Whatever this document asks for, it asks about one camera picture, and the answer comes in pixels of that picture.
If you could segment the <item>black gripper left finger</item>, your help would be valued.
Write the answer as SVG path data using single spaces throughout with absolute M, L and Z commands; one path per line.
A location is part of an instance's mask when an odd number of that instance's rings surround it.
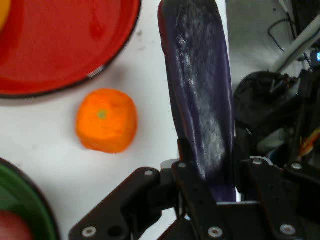
M 135 170 L 69 232 L 71 240 L 138 240 L 162 212 L 174 209 L 163 240 L 223 240 L 226 223 L 198 177 L 189 143 L 178 140 L 180 158 L 170 168 Z

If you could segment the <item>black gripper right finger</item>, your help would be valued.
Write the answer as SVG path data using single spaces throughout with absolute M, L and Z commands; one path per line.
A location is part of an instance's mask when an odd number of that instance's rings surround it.
M 234 183 L 244 202 L 259 210 L 254 239 L 318 240 L 320 238 L 320 185 L 307 168 L 279 168 L 269 159 L 251 156 L 234 145 Z

